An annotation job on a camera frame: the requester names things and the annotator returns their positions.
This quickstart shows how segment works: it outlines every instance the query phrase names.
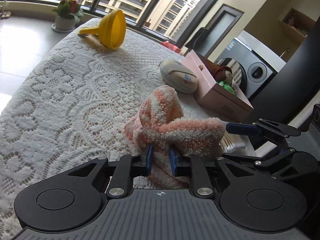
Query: shelf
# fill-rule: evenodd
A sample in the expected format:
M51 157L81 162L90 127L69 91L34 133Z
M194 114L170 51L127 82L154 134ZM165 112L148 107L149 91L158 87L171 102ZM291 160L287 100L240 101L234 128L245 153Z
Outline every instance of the shelf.
M294 25L294 27L291 27L286 23L290 21L291 18L293 18L291 24ZM306 36L297 29L304 29L309 33L313 29L315 23L316 22L313 19L293 8L291 8L285 18L280 21L284 36L297 45L301 45L306 39Z
M284 33L284 36L286 36L289 40L292 40L294 43L300 45L306 39L306 37L301 32L299 32L295 28L292 28L286 23L280 22L280 25Z

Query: cardboard box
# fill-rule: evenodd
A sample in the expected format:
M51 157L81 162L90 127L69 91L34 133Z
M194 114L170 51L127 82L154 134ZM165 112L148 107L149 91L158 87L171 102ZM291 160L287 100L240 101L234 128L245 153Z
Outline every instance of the cardboard box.
M194 93L198 104L236 122L243 121L252 112L252 105L237 84L234 81L232 82L232 86L236 90L237 96L235 96L214 80L207 64L202 62L193 50L186 55L181 63L198 78L198 88Z

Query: white wall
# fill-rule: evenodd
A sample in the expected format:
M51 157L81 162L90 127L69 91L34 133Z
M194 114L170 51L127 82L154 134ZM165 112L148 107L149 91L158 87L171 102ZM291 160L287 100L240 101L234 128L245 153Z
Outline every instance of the white wall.
M292 7L314 21L320 16L320 0L293 0Z
M230 43L230 41L239 35L239 33L246 27L253 16L261 8L261 6L266 2L266 0L218 0L215 5L211 8L205 18L201 21L199 26L193 32L191 37L196 33L200 27L205 27L206 24L212 19L215 13L219 10L222 4L230 5L244 14L235 24L235 26L230 30L230 32L225 36L213 53L208 57L209 60L214 61L220 53L225 49L225 47Z
M290 52L283 57L285 61L288 61L298 48L297 44L284 36L278 21L283 11L286 15L291 9L288 8L290 3L292 0L267 0L244 29L279 56L290 48Z

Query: potted plant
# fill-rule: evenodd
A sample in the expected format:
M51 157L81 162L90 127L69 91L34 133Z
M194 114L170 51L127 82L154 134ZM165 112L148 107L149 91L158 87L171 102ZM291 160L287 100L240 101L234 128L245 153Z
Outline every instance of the potted plant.
M71 32L83 17L83 11L80 8L82 2L83 0L61 0L53 9L57 16L52 28L58 32Z

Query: white flower pot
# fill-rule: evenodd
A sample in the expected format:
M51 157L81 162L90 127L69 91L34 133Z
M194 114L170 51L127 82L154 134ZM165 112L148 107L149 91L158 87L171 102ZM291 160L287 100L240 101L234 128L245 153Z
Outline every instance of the white flower pot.
M73 31L75 24L75 19L64 19L59 15L56 16L56 19L54 21L55 28L61 31Z

